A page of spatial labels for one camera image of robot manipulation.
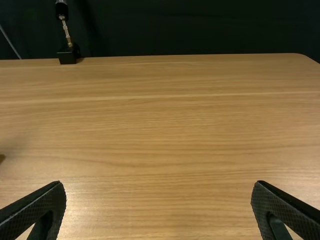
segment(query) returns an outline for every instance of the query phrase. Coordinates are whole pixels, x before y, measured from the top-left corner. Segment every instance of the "table surface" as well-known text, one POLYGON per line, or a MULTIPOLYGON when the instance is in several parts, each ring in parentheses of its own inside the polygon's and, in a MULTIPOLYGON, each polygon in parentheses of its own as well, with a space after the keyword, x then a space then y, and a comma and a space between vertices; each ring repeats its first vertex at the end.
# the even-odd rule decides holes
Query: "table surface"
POLYGON ((58 240, 257 240, 265 180, 320 209, 320 65, 300 54, 0 61, 0 208, 55 180, 58 240))

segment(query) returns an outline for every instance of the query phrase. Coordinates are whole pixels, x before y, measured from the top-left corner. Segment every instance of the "black base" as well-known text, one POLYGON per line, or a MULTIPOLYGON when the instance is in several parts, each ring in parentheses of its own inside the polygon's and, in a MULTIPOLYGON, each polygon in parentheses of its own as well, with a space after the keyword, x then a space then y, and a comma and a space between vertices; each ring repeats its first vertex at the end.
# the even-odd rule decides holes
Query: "black base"
POLYGON ((80 49, 75 43, 72 47, 63 47, 57 52, 60 64, 76 64, 80 58, 80 49))

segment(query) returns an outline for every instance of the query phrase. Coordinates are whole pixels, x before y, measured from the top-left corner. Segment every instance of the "black fabric background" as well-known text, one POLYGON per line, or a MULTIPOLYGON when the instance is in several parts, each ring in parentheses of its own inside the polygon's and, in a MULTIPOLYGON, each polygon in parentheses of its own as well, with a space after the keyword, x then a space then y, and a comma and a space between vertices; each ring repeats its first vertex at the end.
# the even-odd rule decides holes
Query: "black fabric background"
MULTIPOLYGON (((319 0, 68 0, 84 57, 301 53, 320 62, 319 0)), ((24 59, 65 44, 55 0, 2 0, 0 23, 24 59)), ((0 59, 16 59, 0 34, 0 59)))

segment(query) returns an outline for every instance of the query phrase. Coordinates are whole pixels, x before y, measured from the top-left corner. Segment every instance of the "wooden table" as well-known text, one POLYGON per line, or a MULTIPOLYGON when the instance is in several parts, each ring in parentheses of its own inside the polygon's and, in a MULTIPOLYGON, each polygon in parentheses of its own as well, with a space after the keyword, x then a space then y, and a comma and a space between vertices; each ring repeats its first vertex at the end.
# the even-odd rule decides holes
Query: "wooden table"
POLYGON ((0 61, 0 208, 61 180, 59 240, 259 240, 265 180, 320 209, 320 65, 300 54, 0 61))

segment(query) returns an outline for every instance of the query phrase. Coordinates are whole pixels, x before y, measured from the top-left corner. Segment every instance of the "black backdrop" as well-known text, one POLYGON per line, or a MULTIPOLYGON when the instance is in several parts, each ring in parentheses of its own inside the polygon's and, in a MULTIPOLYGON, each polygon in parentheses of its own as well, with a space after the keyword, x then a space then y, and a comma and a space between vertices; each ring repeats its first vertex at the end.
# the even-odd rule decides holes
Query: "black backdrop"
MULTIPOLYGON (((0 23, 24 59, 65 43, 55 0, 1 0, 0 23)), ((320 62, 319 0, 68 0, 85 57, 301 53, 320 62)), ((0 33, 0 59, 16 59, 0 33)))

